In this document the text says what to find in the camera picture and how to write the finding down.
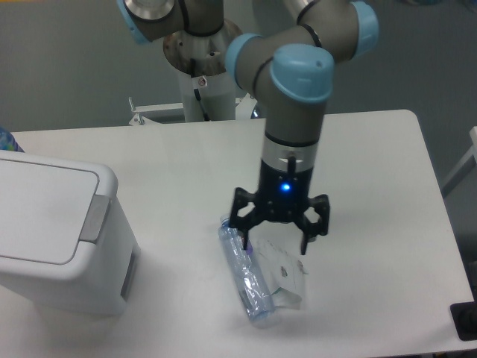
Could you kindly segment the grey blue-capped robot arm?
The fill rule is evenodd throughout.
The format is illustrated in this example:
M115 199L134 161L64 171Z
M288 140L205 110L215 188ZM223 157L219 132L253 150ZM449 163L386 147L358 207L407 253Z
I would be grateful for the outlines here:
M242 34L224 70L265 112L258 189L235 190L230 226L243 235L262 222L293 223L302 246L324 236L329 199L309 197L326 103L337 63L371 51L379 22L363 1L287 1L293 28L271 37Z

